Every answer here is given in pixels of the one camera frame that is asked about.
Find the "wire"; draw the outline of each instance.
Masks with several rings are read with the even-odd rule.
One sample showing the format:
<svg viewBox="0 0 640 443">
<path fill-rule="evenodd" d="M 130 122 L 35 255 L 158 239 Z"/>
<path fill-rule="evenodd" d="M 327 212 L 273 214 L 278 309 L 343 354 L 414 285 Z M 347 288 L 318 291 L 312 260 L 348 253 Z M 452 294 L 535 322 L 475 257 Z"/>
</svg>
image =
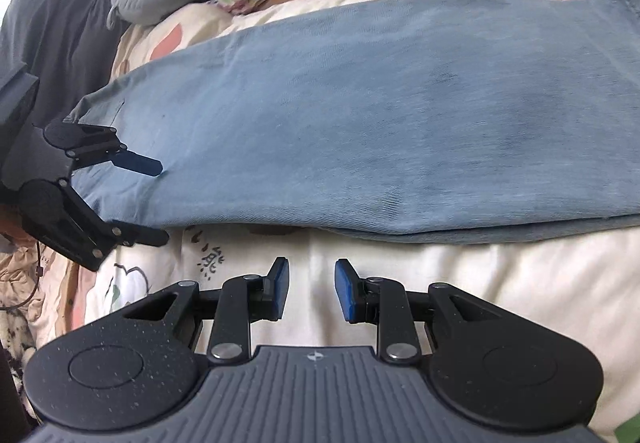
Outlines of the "wire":
<svg viewBox="0 0 640 443">
<path fill-rule="evenodd" d="M 40 255 L 40 242 L 39 241 L 36 241 L 36 250 L 38 252 L 38 263 L 36 265 L 36 284 L 33 286 L 33 289 L 31 290 L 31 294 L 26 299 L 24 299 L 22 302 L 20 302 L 20 304 L 15 304 L 13 306 L 0 306 L 0 311 L 11 311 L 12 309 L 21 308 L 25 304 L 29 303 L 31 301 L 31 299 L 33 298 L 33 296 L 36 294 L 36 291 L 38 290 L 38 284 L 40 283 L 40 276 L 43 273 L 42 266 L 40 266 L 41 255 Z"/>
</svg>

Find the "dark gray pillow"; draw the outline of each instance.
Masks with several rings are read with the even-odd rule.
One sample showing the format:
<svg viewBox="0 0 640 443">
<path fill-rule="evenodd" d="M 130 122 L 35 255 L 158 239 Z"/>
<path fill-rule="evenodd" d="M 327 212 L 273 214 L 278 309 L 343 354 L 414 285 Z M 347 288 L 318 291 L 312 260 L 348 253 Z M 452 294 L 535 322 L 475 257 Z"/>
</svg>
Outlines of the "dark gray pillow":
<svg viewBox="0 0 640 443">
<path fill-rule="evenodd" d="M 24 62 L 40 78 L 33 121 L 66 116 L 85 95 L 109 83 L 129 23 L 106 27 L 110 0 L 11 0 L 0 27 L 0 67 Z"/>
</svg>

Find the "bed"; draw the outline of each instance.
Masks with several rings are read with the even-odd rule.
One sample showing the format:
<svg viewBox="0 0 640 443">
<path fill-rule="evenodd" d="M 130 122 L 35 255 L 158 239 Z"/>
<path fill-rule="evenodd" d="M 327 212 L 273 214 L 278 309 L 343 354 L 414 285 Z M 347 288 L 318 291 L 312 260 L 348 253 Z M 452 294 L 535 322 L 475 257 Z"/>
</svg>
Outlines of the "bed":
<svg viewBox="0 0 640 443">
<path fill-rule="evenodd" d="M 372 0 L 292 0 L 244 17 L 190 4 L 155 27 L 129 27 L 104 67 L 115 81 L 210 38 L 364 1 Z M 229 277 L 266 271 L 281 255 L 292 269 L 284 317 L 276 325 L 254 325 L 254 344 L 372 344 L 373 329 L 346 324 L 335 297 L 334 263 L 346 257 L 363 276 L 397 279 L 415 291 L 450 282 L 585 344 L 605 370 L 591 427 L 609 441 L 640 412 L 640 227 L 465 246 L 388 243 L 287 226 L 193 225 L 170 231 L 162 248 L 117 249 L 98 273 L 46 249 L 42 314 L 30 319 L 36 346 L 178 280 L 216 288 Z M 427 351 L 424 336 L 421 341 Z"/>
</svg>

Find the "silver bolt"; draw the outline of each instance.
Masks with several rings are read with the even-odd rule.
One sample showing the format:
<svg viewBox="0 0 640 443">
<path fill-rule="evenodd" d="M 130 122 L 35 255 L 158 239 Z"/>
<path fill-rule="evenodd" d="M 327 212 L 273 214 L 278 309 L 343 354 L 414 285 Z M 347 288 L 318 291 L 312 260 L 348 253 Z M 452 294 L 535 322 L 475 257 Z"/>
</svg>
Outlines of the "silver bolt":
<svg viewBox="0 0 640 443">
<path fill-rule="evenodd" d="M 400 342 L 398 344 L 391 344 L 390 346 L 387 346 L 386 354 L 394 360 L 408 360 L 418 354 L 418 349 L 411 344 Z"/>
<path fill-rule="evenodd" d="M 241 354 L 242 347 L 231 342 L 216 344 L 211 348 L 211 356 L 218 360 L 232 360 L 239 357 Z"/>
</svg>

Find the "folded garment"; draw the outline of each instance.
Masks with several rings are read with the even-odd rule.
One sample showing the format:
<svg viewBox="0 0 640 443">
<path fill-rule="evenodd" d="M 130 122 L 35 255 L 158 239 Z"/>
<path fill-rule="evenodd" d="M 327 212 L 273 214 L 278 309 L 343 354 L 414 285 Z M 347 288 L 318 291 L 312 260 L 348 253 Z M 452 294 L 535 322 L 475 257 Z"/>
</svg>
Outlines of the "folded garment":
<svg viewBox="0 0 640 443">
<path fill-rule="evenodd" d="M 70 119 L 161 160 L 73 186 L 104 219 L 407 242 L 640 224 L 640 0 L 383 0 L 168 55 Z"/>
</svg>

